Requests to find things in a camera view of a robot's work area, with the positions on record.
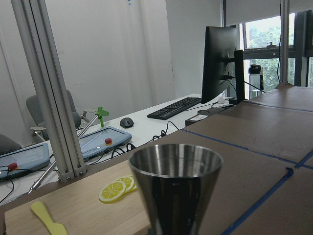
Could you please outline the steel jigger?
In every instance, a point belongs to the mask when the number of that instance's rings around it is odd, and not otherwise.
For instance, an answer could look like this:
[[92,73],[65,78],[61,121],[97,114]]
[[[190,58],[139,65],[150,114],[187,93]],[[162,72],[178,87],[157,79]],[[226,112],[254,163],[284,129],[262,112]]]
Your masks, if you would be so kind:
[[224,161],[189,144],[157,144],[129,158],[151,235],[197,235]]

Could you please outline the black keyboard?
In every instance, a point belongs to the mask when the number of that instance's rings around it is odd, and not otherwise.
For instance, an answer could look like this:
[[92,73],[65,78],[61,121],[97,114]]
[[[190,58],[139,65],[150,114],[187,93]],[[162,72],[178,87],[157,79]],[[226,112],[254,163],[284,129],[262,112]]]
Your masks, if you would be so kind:
[[199,97],[186,97],[147,115],[148,118],[167,120],[201,102]]

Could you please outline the dark computer mouse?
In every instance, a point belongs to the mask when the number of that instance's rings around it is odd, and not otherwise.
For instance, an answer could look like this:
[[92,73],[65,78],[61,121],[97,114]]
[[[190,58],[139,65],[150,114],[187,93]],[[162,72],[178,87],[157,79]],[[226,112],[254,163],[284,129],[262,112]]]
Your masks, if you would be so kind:
[[134,121],[130,117],[124,117],[120,120],[120,126],[123,128],[133,127]]

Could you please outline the black small box with label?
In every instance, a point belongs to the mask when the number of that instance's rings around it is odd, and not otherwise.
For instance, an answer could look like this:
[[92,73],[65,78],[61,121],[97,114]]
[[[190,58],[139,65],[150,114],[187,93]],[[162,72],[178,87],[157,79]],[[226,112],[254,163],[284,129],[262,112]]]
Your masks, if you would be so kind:
[[197,114],[194,117],[191,117],[191,118],[185,120],[185,126],[187,127],[189,125],[197,123],[198,121],[201,121],[201,120],[206,119],[206,118],[213,116],[213,115],[215,115],[215,113]]

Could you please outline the teach pendant near mouse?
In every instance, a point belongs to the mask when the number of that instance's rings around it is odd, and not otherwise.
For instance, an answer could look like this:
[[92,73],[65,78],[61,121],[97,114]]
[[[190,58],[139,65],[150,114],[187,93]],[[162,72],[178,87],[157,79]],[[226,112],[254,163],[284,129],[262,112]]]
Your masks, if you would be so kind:
[[101,156],[113,151],[115,147],[123,146],[132,139],[132,135],[120,129],[107,126],[101,130],[83,135],[79,139],[84,160]]

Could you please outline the lemon slice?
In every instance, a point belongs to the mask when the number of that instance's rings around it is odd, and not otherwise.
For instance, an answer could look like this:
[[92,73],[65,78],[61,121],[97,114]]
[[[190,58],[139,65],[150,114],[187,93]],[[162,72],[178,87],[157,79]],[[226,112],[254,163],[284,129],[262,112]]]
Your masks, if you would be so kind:
[[132,191],[136,191],[136,190],[137,190],[137,185],[136,185],[136,183],[134,183],[134,185],[133,185],[133,187],[131,188],[130,191],[132,192]]
[[132,175],[123,176],[123,177],[119,178],[118,180],[124,182],[125,185],[126,185],[126,188],[125,188],[125,190],[123,192],[124,195],[129,193],[129,192],[131,192],[130,190],[131,190],[131,188],[133,187],[133,185],[135,183],[134,182],[134,178],[133,178]]

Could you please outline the lemon slice nearest knife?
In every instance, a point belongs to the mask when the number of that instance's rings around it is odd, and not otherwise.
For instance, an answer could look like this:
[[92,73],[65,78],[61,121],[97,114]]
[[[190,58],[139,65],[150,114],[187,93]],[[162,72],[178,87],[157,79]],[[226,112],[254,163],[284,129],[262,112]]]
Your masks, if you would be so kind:
[[126,184],[116,181],[103,187],[99,192],[99,200],[103,203],[111,203],[118,200],[124,193]]

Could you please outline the black computer monitor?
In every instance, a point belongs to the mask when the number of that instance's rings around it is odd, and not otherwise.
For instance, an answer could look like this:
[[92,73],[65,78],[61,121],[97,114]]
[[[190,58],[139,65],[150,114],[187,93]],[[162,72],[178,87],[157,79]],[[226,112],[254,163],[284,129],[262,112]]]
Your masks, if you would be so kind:
[[221,94],[235,79],[238,104],[245,99],[243,51],[237,49],[237,29],[207,26],[203,59],[201,103]]

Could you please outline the water bottle black lid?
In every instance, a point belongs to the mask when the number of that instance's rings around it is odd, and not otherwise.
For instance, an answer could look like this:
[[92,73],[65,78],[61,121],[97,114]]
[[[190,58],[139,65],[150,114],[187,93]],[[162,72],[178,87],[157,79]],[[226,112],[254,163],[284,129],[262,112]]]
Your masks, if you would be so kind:
[[249,69],[249,98],[255,98],[264,91],[263,68],[258,64],[251,64]]

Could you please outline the bamboo cutting board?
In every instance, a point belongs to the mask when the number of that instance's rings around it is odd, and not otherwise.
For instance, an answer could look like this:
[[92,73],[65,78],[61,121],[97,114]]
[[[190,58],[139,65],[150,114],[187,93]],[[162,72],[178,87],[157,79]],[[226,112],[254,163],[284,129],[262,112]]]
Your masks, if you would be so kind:
[[100,190],[116,179],[130,175],[128,161],[37,198],[50,216],[70,235],[145,235],[150,228],[148,216],[137,191],[118,201],[99,201]]

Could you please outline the teach pendant far from mouse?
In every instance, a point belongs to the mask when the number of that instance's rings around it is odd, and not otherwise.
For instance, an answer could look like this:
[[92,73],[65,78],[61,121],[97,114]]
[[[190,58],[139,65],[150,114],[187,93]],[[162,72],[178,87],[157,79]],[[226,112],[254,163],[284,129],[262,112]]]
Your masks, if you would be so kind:
[[50,163],[47,143],[36,144],[0,156],[0,179],[22,177]]

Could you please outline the yellow plastic knife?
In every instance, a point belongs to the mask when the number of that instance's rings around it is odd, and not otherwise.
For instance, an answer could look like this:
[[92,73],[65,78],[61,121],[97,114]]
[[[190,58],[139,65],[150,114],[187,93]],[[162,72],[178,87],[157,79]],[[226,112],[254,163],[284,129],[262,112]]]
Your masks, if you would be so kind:
[[52,220],[43,202],[32,203],[31,209],[41,219],[51,235],[67,235],[64,225]]

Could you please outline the green handled reacher grabber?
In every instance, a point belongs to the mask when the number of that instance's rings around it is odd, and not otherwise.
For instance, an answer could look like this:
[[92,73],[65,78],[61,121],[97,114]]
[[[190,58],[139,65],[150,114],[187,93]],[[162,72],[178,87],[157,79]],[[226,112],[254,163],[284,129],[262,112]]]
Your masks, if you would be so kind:
[[87,167],[82,157],[79,138],[85,134],[96,119],[99,119],[101,126],[104,126],[102,117],[108,115],[108,111],[101,106],[98,107],[94,118],[79,133],[76,132],[71,112],[66,108],[58,109],[57,114],[48,117],[48,134],[55,162],[34,182],[28,194],[34,192],[55,167],[58,168],[58,176],[62,182],[84,175]]

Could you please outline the aluminium frame post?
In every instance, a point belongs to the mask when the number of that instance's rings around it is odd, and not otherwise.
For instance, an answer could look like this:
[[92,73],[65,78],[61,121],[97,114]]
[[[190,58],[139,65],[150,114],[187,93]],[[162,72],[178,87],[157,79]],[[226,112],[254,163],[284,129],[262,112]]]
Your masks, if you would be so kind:
[[61,108],[71,112],[71,106],[46,3],[43,0],[13,0],[11,4],[47,126],[48,117]]

